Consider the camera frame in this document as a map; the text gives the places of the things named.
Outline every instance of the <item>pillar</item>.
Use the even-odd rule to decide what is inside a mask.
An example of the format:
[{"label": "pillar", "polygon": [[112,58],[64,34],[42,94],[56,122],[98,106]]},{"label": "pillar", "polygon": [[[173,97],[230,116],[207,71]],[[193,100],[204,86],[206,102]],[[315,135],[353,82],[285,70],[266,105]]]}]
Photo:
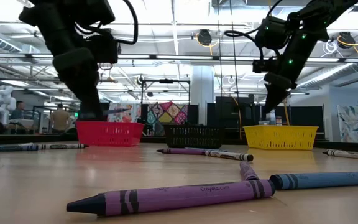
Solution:
[{"label": "pillar", "polygon": [[190,103],[198,105],[198,123],[206,124],[206,104],[213,103],[214,96],[213,66],[194,66],[191,76]]}]

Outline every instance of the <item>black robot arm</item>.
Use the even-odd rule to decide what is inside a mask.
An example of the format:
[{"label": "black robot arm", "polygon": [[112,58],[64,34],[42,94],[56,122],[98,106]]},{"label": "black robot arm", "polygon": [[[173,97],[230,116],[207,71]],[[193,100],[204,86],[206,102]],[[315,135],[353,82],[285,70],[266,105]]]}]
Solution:
[{"label": "black robot arm", "polygon": [[[30,0],[34,7],[24,7],[19,16],[22,22],[40,29],[53,55],[53,66],[59,79],[81,101],[79,119],[103,119],[96,88],[98,63],[117,63],[118,44],[137,42],[136,13],[128,0],[123,1],[134,18],[133,41],[115,39],[109,29],[100,28],[115,20],[107,0]],[[80,33],[89,36],[84,38]]]},{"label": "black robot arm", "polygon": [[281,103],[290,94],[289,89],[296,88],[295,82],[317,41],[329,39],[327,26],[356,3],[358,0],[312,0],[298,12],[290,13],[286,21],[271,16],[262,21],[255,36],[256,46],[276,53],[287,46],[277,59],[264,60],[261,55],[253,62],[254,72],[267,72],[265,113]]}]

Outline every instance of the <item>desk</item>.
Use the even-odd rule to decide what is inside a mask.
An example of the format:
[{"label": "desk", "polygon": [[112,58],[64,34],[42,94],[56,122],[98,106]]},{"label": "desk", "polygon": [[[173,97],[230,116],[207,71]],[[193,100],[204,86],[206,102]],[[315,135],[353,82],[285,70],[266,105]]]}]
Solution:
[{"label": "desk", "polygon": [[[124,217],[68,213],[68,202],[108,190],[230,182],[239,161],[155,152],[163,144],[0,152],[0,223],[285,223],[358,224],[358,187],[278,191],[274,198]],[[243,151],[245,146],[224,146]],[[258,151],[253,167],[272,174],[358,171],[358,159],[313,152]]]}]

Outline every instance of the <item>black basket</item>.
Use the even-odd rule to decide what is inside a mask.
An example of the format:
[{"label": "black basket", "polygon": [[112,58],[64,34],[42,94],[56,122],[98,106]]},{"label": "black basket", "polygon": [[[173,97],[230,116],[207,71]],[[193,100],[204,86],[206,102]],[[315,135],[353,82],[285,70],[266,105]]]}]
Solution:
[{"label": "black basket", "polygon": [[167,145],[172,148],[196,147],[219,149],[224,136],[223,128],[196,125],[164,125]]}]

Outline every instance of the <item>yellow basket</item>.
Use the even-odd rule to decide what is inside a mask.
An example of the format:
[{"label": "yellow basket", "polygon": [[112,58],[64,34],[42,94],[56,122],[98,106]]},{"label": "yellow basket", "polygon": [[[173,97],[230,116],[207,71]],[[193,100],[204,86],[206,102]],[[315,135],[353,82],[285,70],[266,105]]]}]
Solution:
[{"label": "yellow basket", "polygon": [[245,126],[249,147],[258,149],[311,150],[318,127],[314,126]]}]

